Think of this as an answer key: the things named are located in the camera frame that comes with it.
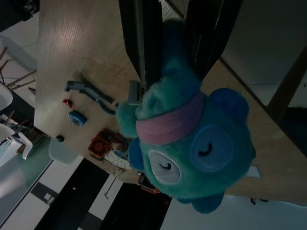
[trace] closed eye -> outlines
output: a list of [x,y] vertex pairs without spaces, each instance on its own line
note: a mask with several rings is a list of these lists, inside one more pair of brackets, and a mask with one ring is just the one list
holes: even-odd
[[208,150],[207,151],[199,151],[198,152],[198,155],[200,155],[201,157],[205,157],[205,156],[208,156],[210,154],[210,152],[212,151],[212,143],[209,143],[208,145]]
[[170,170],[171,169],[171,164],[168,163],[167,166],[163,166],[162,164],[159,164],[162,168],[166,169],[166,170]]

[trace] table surface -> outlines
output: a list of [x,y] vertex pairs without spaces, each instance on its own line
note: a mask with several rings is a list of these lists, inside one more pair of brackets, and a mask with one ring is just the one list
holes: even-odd
[[[136,183],[136,170],[124,173],[93,159],[87,150],[92,138],[104,127],[118,130],[116,119],[98,104],[77,92],[65,92],[68,80],[80,76],[118,102],[127,100],[129,80],[138,76],[126,55],[118,1],[45,0],[40,6],[39,59],[35,126],[124,182]],[[261,178],[245,178],[227,193],[253,198],[307,203],[307,159],[267,115],[237,79],[217,62],[206,76],[202,90],[211,93],[228,87],[241,92],[250,106],[248,126],[257,151],[253,164]],[[76,110],[88,121],[78,127],[67,120],[71,98]]]

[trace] plush toy eye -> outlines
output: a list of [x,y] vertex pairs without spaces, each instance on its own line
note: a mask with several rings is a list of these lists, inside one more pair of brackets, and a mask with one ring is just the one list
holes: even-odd
[[148,157],[155,177],[163,184],[176,184],[181,178],[179,166],[168,156],[157,150],[150,150]]
[[196,134],[190,150],[190,160],[199,170],[213,173],[224,168],[233,158],[233,142],[217,126],[205,126]]
[[206,151],[199,151],[198,155],[200,155],[201,157],[205,157],[205,156],[208,156],[211,151],[212,151],[212,144],[209,143],[208,150],[206,150]]

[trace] stuffed animal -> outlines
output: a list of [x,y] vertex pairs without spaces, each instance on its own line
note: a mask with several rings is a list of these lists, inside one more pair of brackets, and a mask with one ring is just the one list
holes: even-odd
[[163,23],[162,77],[138,106],[123,103],[117,119],[134,168],[161,192],[200,213],[248,171],[256,153],[246,125],[248,104],[231,89],[209,96],[189,65],[181,21]]

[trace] pink headband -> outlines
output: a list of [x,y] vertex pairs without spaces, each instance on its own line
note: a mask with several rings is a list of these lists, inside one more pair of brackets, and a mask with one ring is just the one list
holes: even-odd
[[141,141],[163,145],[177,141],[192,132],[201,120],[205,97],[198,91],[185,105],[167,114],[138,120],[136,129]]

